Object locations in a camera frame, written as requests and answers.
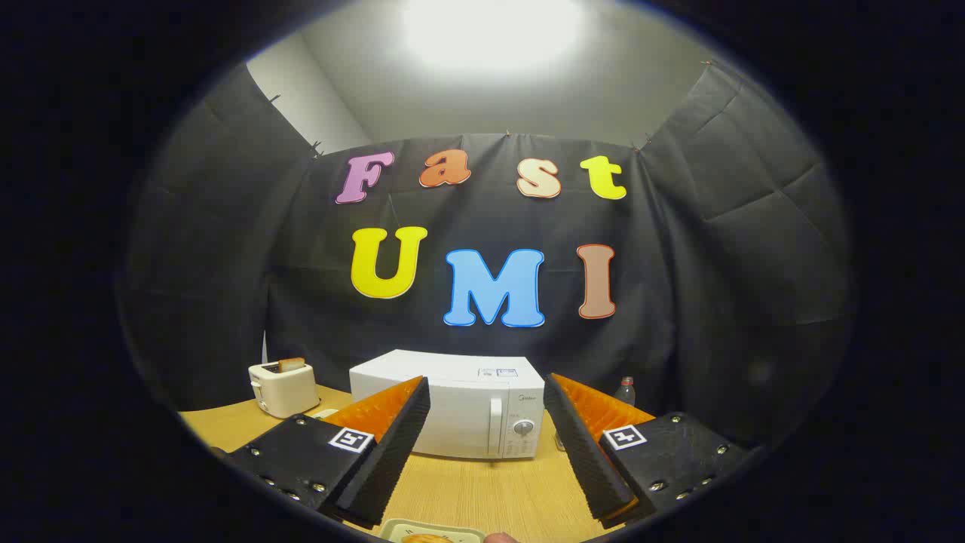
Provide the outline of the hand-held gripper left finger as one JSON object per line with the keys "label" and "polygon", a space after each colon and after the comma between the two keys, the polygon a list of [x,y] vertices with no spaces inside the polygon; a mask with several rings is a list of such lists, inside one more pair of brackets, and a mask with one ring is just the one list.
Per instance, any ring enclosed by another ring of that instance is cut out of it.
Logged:
{"label": "hand-held gripper left finger", "polygon": [[287,417],[228,454],[252,483],[320,514],[379,525],[430,413],[424,376],[318,419]]}

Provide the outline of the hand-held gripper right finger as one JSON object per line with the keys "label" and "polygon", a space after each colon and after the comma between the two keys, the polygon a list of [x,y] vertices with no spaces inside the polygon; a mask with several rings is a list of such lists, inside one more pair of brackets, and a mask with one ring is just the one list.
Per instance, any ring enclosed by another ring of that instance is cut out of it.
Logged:
{"label": "hand-held gripper right finger", "polygon": [[551,373],[544,404],[593,519],[649,522],[724,486],[757,461],[695,416],[653,416],[575,379]]}

